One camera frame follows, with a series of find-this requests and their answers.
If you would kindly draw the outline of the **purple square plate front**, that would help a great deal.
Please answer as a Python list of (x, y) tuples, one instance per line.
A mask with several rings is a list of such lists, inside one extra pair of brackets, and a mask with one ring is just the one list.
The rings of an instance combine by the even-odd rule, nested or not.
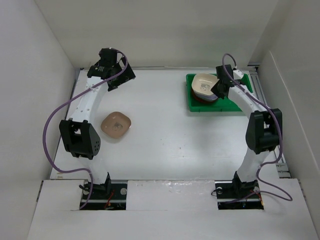
[(201, 93), (198, 93), (198, 92), (194, 92), (196, 95), (198, 96), (204, 96), (205, 98), (210, 98), (210, 99), (213, 99), (214, 97), (217, 97), (216, 95), (212, 94), (212, 95), (203, 95)]

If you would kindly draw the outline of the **purple square plate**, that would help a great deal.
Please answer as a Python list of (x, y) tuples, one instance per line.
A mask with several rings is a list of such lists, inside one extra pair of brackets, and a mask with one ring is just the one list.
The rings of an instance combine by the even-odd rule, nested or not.
[(206, 98), (204, 96), (197, 95), (197, 97), (199, 99), (201, 99), (201, 102), (203, 102), (203, 103), (213, 103), (218, 100), (218, 98), (216, 96), (214, 98)]
[(196, 95), (198, 96), (204, 96), (205, 98), (210, 98), (210, 99), (213, 99), (214, 97), (217, 97), (216, 95), (212, 94), (212, 95), (203, 95), (201, 93), (198, 93), (198, 92), (194, 92)]

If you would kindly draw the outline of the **cream square plate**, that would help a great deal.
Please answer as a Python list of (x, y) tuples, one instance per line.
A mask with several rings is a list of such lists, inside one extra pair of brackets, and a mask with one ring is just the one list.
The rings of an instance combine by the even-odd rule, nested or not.
[(195, 93), (204, 96), (213, 96), (211, 89), (218, 83), (215, 75), (208, 73), (197, 73), (191, 83), (191, 88)]

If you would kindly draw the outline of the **pink square plate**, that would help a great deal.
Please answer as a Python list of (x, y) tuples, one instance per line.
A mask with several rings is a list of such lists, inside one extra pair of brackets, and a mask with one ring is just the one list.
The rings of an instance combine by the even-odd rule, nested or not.
[(131, 127), (131, 119), (119, 111), (110, 113), (100, 125), (101, 131), (113, 139), (120, 139)]

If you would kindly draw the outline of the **large red round plate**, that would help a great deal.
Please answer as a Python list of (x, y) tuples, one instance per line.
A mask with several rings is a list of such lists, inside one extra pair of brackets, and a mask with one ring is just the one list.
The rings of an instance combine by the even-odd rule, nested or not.
[(191, 91), (191, 95), (197, 102), (201, 102), (201, 99), (198, 98), (198, 96), (195, 94), (195, 92), (193, 90)]

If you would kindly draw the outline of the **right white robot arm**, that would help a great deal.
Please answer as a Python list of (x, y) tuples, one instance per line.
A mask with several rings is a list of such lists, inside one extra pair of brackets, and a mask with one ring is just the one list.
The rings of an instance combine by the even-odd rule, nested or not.
[(218, 98), (227, 98), (235, 103), (248, 118), (245, 133), (247, 151), (229, 188), (234, 198), (241, 199), (258, 186), (257, 171), (269, 153), (282, 143), (283, 113), (259, 101), (240, 79), (230, 79), (236, 73), (242, 72), (229, 64), (217, 66), (217, 83), (211, 91)]

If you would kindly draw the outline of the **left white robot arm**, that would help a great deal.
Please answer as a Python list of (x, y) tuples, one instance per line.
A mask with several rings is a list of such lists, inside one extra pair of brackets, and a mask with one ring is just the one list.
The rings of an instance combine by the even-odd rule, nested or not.
[(101, 148), (101, 139), (93, 126), (95, 115), (106, 92), (134, 79), (136, 76), (125, 56), (115, 48), (103, 48), (99, 51), (99, 61), (87, 72), (86, 93), (69, 119), (61, 120), (59, 130), (64, 148), (78, 158), (84, 168), (89, 169), (92, 180), (81, 188), (92, 191), (93, 197), (107, 198), (111, 194), (109, 173), (99, 174), (94, 157)]

